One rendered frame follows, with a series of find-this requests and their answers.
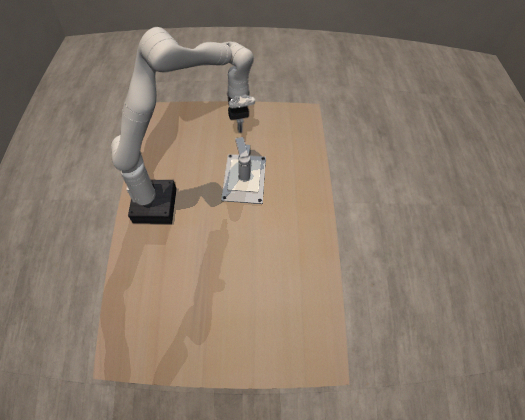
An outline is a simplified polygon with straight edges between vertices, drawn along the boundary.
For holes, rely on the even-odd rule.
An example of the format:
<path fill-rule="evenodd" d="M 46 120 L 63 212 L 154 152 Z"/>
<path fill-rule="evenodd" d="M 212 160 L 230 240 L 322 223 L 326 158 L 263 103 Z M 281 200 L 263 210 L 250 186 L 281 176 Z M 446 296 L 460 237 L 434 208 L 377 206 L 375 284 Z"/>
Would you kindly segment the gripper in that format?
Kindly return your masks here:
<path fill-rule="evenodd" d="M 227 96 L 229 97 L 228 104 L 230 107 L 228 108 L 228 115 L 230 120 L 237 120 L 238 133 L 243 133 L 243 118 L 249 117 L 248 106 L 255 104 L 255 98 L 250 97 L 249 94 L 249 85 L 242 89 L 234 89 L 228 85 Z"/>

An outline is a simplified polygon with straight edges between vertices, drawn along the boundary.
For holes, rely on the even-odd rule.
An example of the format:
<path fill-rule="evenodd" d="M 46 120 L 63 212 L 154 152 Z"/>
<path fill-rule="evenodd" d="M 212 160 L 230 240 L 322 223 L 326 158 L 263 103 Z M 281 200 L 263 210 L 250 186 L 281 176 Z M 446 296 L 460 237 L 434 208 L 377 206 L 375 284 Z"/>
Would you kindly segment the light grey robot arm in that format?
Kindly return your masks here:
<path fill-rule="evenodd" d="M 120 170 L 132 201 L 139 205 L 147 205 L 155 198 L 155 190 L 140 149 L 156 106 L 156 71 L 171 72 L 200 65 L 230 63 L 236 66 L 228 71 L 228 85 L 234 89 L 248 85 L 248 75 L 254 61 L 249 49 L 231 41 L 205 42 L 194 49 L 179 46 L 160 27 L 149 29 L 139 42 L 122 110 L 121 135 L 114 138 L 111 144 L 112 162 Z"/>

